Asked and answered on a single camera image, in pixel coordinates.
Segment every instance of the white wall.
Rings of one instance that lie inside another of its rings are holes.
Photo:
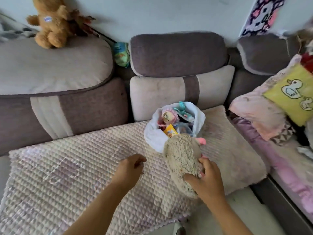
[[[116,41],[129,41],[137,34],[208,30],[234,43],[255,0],[65,0],[97,21],[92,26]],[[0,0],[0,12],[26,23],[36,14],[32,0]],[[287,0],[275,30],[295,30],[312,13],[313,0]]]

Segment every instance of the tile floor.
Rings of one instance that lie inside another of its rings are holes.
[[[250,188],[230,194],[227,200],[254,235],[285,235],[275,217],[258,201]],[[186,235],[223,235],[211,212],[204,205],[189,217],[184,227]],[[173,229],[174,225],[170,224],[149,235],[172,235]]]

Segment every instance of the yellow pillow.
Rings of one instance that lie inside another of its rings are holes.
[[[313,75],[299,63],[263,95],[282,108],[298,126],[313,117]]]

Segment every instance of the teddy bear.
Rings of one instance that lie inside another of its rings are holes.
[[[192,138],[189,134],[178,134],[169,138],[164,144],[163,157],[172,180],[183,194],[190,198],[198,198],[197,193],[184,181],[184,174],[201,177],[203,166],[200,145],[205,145],[204,138]]]
[[[64,47],[72,35],[67,19],[69,12],[63,0],[33,0],[38,15],[28,16],[27,22],[42,29],[36,35],[36,43],[46,49]]]

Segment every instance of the duck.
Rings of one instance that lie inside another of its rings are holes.
[[[300,92],[298,91],[298,89],[303,86],[303,82],[301,80],[294,79],[292,81],[287,80],[287,83],[289,85],[283,86],[281,88],[281,91],[291,99],[301,98],[302,96],[301,96]]]
[[[313,108],[310,106],[310,104],[313,102],[313,99],[311,97],[304,97],[304,100],[300,102],[300,107],[304,110],[313,110]]]

